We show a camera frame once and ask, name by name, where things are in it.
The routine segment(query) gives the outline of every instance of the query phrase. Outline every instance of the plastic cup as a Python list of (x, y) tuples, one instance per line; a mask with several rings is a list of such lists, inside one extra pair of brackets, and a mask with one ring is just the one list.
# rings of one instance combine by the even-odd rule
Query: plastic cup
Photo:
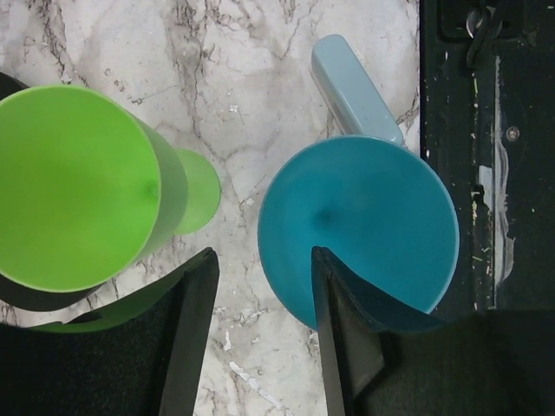
[(426, 162), (385, 140), (343, 136), (293, 157), (273, 179), (258, 220), (270, 286), (312, 328), (315, 246), (329, 248), (358, 276), (429, 313), (451, 282), (459, 227), (445, 186)]
[(207, 160), (92, 89), (13, 94), (0, 101), (0, 298), (35, 310), (75, 302), (200, 228), (219, 194)]

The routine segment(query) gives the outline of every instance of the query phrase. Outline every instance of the green cup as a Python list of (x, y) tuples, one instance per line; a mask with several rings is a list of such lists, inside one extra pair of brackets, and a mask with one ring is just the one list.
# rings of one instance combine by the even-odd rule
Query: green cup
[(210, 163), (94, 90), (0, 101), (0, 298), (30, 310), (82, 299), (219, 204)]

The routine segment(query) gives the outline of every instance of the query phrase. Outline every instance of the cup rim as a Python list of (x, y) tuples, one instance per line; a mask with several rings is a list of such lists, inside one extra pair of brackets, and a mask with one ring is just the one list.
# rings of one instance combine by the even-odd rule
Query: cup rim
[(93, 96), (94, 98), (96, 98), (98, 100), (104, 101), (110, 107), (113, 107), (114, 110), (117, 110), (122, 116), (124, 116), (127, 119), (127, 121), (129, 122), (129, 124), (132, 125), (135, 128), (135, 130), (137, 132), (137, 136), (138, 137), (140, 136), (141, 139), (144, 140), (145, 143), (148, 145), (148, 149), (150, 150), (150, 153), (151, 153), (153, 159), (156, 160), (157, 186), (158, 186), (158, 189), (160, 189), (160, 192), (159, 192), (159, 195), (158, 195), (157, 201), (156, 201), (156, 216), (153, 218), (153, 222), (149, 227), (149, 231), (148, 231), (146, 237), (144, 238), (144, 241), (142, 241), (142, 243), (140, 244), (140, 248), (133, 254), (132, 258), (127, 263), (125, 263), (123, 266), (121, 266), (111, 276), (108, 276), (108, 277), (105, 277), (105, 278), (103, 277), (101, 280), (99, 280), (95, 283), (91, 283), (91, 284), (76, 285), (74, 287), (67, 288), (67, 289), (53, 289), (53, 288), (48, 288), (48, 287), (41, 287), (39, 285), (35, 285), (35, 284), (32, 284), (32, 283), (27, 283), (25, 281), (22, 281), (21, 279), (17, 279), (16, 277), (11, 276), (9, 273), (4, 272), (1, 268), (1, 266), (0, 266), (0, 275), (2, 275), (3, 277), (11, 280), (14, 283), (20, 284), (21, 286), (23, 286), (25, 288), (28, 288), (28, 289), (34, 289), (34, 290), (39, 290), (41, 292), (48, 292), (48, 293), (53, 293), (53, 294), (54, 293), (60, 293), (61, 294), (61, 293), (78, 292), (78, 291), (92, 289), (94, 287), (97, 287), (97, 286), (107, 282), (108, 280), (110, 280), (114, 276), (118, 275), (119, 273), (121, 273), (124, 269), (129, 267), (129, 265), (131, 265), (137, 259), (137, 256), (139, 256), (139, 254), (144, 250), (145, 246), (147, 245), (148, 241), (150, 240), (150, 238), (153, 234), (154, 227), (155, 227), (156, 222), (158, 220), (158, 216), (160, 215), (161, 171), (160, 171), (160, 164), (158, 163), (158, 158), (156, 156), (156, 152), (154, 151), (153, 145), (150, 142), (150, 140), (148, 139), (148, 136), (145, 133), (145, 131), (143, 130), (139, 121), (131, 113), (129, 113), (125, 108), (123, 108), (120, 104), (118, 104), (117, 102), (110, 99), (106, 95), (104, 95), (104, 94), (102, 94), (102, 93), (100, 93), (100, 92), (98, 92), (98, 91), (96, 91), (92, 88), (85, 88), (85, 87), (76, 86), (76, 85), (69, 85), (69, 84), (49, 84), (49, 85), (40, 85), (40, 86), (35, 86), (35, 87), (28, 87), (28, 88), (22, 89), (20, 91), (17, 91), (14, 94), (9, 95), (8, 97), (4, 98), (3, 100), (0, 100), (0, 111), (2, 110), (2, 106), (6, 105), (6, 103), (9, 103), (10, 101), (13, 101), (13, 100), (17, 100), (17, 99), (21, 98), (23, 95), (33, 94), (36, 91), (43, 91), (43, 90), (49, 90), (49, 89), (74, 90), (74, 91), (78, 91), (78, 92), (83, 93), (83, 94), (89, 94), (89, 95)]

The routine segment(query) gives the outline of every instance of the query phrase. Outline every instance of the black surface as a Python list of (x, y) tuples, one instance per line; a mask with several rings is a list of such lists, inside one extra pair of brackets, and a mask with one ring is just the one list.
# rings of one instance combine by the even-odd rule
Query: black surface
[(0, 100), (3, 100), (17, 91), (21, 91), (26, 87), (27, 86), (22, 82), (0, 72)]
[(217, 256), (205, 250), (174, 273), (182, 280), (148, 312), (110, 330), (51, 334), (0, 325), (0, 414), (192, 415)]
[(100, 286), (78, 292), (50, 293), (26, 288), (0, 275), (0, 299), (11, 306), (36, 312), (67, 308), (91, 295)]
[(445, 39), (437, 1), (421, 2), (421, 156), (438, 173), (453, 199), (460, 229), (460, 252), (453, 280), (434, 314), (454, 319), (473, 311), (474, 160), (473, 83), (465, 68), (468, 41)]
[(328, 412), (546, 415), (555, 411), (555, 310), (444, 322), (315, 248), (312, 282)]
[[(473, 69), (467, 66), (473, 40), (461, 26), (469, 4), (480, 2), (420, 2), (421, 156), (447, 186), (460, 224), (457, 270), (434, 311), (448, 320), (475, 309), (555, 306), (555, 13), (541, 0), (501, 1), (505, 26)], [(509, 127), (520, 130), (518, 140), (506, 138)], [(508, 154), (505, 204), (515, 241), (513, 270), (502, 284), (494, 279), (502, 262), (494, 260), (510, 253), (496, 251), (495, 213), (479, 181), (480, 166), (499, 167), (495, 134)], [(502, 209), (502, 199), (495, 203)]]
[(502, 131), (508, 154), (508, 236), (513, 271), (497, 294), (499, 308), (555, 304), (555, 10), (526, 2), (523, 36), (498, 46)]

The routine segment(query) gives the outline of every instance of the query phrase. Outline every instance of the gray marble veining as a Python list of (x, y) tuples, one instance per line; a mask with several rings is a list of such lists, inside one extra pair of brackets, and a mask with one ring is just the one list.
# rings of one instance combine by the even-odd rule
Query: gray marble veining
[(3, 72), (103, 92), (174, 146), (204, 154), (223, 190), (207, 227), (175, 237), (89, 299), (52, 313), (2, 304), (0, 318), (69, 321), (212, 246), (221, 278), (195, 414), (325, 414), (317, 334), (264, 278), (258, 210), (288, 158), (337, 133), (309, 73), (311, 48), (328, 34), (349, 41), (417, 151), (417, 9), (409, 0), (0, 0)]

